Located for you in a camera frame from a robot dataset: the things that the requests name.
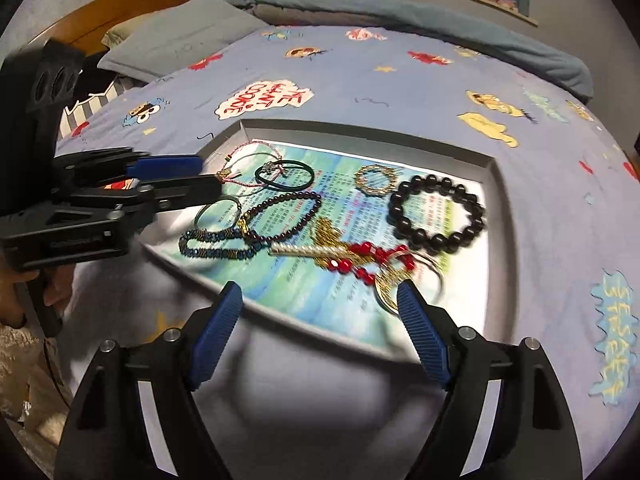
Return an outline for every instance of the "dark wooden bead bracelet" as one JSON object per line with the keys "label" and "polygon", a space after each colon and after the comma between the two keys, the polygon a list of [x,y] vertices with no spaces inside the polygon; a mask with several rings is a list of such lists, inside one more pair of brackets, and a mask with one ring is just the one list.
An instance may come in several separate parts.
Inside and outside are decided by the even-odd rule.
{"label": "dark wooden bead bracelet", "polygon": [[[311,210],[305,214],[300,221],[294,225],[291,229],[280,233],[275,236],[261,236],[256,233],[253,229],[249,229],[249,223],[251,220],[258,214],[271,207],[272,205],[279,204],[281,202],[288,202],[290,200],[314,200],[316,203],[313,205]],[[281,195],[276,195],[264,202],[258,204],[255,207],[252,207],[248,211],[242,214],[238,221],[238,227],[240,232],[242,233],[242,238],[248,243],[252,242],[264,242],[267,244],[271,244],[272,242],[283,242],[284,240],[288,240],[294,234],[299,231],[302,231],[303,227],[309,223],[309,221],[316,215],[320,206],[322,205],[322,197],[313,191],[298,191],[294,193],[284,193]]]}
{"label": "dark wooden bead bracelet", "polygon": [[[437,191],[442,196],[450,196],[453,202],[462,204],[470,214],[469,225],[462,229],[462,232],[452,232],[448,237],[440,233],[429,237],[424,229],[414,229],[411,220],[404,215],[402,204],[410,194],[418,194],[422,191],[427,193]],[[406,238],[414,248],[425,248],[431,254],[439,254],[442,251],[454,254],[460,247],[469,247],[484,229],[484,207],[478,203],[476,195],[467,193],[466,187],[462,184],[454,186],[448,177],[438,181],[434,174],[426,177],[415,175],[409,182],[398,184],[398,190],[389,197],[386,220],[395,226],[396,238]]]}

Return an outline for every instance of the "person's hand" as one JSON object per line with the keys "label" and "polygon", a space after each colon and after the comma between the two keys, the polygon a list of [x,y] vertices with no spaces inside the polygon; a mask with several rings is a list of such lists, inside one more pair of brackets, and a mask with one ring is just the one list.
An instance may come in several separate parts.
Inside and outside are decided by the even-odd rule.
{"label": "person's hand", "polygon": [[[44,304],[62,313],[71,299],[75,265],[55,267],[44,271],[47,278]],[[26,283],[38,276],[37,270],[15,272],[0,258],[0,323],[13,327],[22,326],[24,310],[15,295],[15,283]]]}

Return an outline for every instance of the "pillow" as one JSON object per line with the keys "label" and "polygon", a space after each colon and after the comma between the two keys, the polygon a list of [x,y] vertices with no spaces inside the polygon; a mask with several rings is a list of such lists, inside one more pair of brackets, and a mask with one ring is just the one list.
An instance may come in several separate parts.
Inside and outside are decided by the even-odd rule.
{"label": "pillow", "polygon": [[139,16],[135,16],[126,22],[119,23],[114,25],[102,38],[102,43],[105,47],[111,49],[119,44],[121,44],[124,40],[126,40],[134,30],[136,30],[140,25],[145,23],[149,18],[151,18],[154,14],[161,12],[156,10],[156,12],[148,12],[146,14],[140,14]]}
{"label": "pillow", "polygon": [[98,68],[149,83],[267,26],[224,0],[191,0],[151,16],[108,51]]}

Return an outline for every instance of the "wooden headboard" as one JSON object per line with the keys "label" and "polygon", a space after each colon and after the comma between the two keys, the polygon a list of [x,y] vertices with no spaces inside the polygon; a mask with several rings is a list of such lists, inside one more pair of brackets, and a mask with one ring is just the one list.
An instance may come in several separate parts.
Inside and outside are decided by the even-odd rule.
{"label": "wooden headboard", "polygon": [[90,56],[106,50],[100,40],[114,25],[140,14],[175,7],[189,0],[94,0],[57,20],[29,44],[55,38]]}

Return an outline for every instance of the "blue gripper pad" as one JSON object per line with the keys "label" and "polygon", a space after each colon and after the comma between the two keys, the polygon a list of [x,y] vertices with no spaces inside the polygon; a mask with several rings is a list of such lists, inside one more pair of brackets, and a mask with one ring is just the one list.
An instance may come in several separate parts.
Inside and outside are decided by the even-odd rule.
{"label": "blue gripper pad", "polygon": [[398,285],[398,313],[414,343],[415,351],[427,376],[443,388],[451,380],[447,346],[420,306],[407,282]]}
{"label": "blue gripper pad", "polygon": [[189,373],[191,391],[197,390],[213,375],[241,310],[242,290],[235,283],[231,283],[227,294],[221,298],[218,309],[193,346]]}
{"label": "blue gripper pad", "polygon": [[197,155],[148,156],[127,168],[127,177],[141,181],[196,176],[203,167]]}

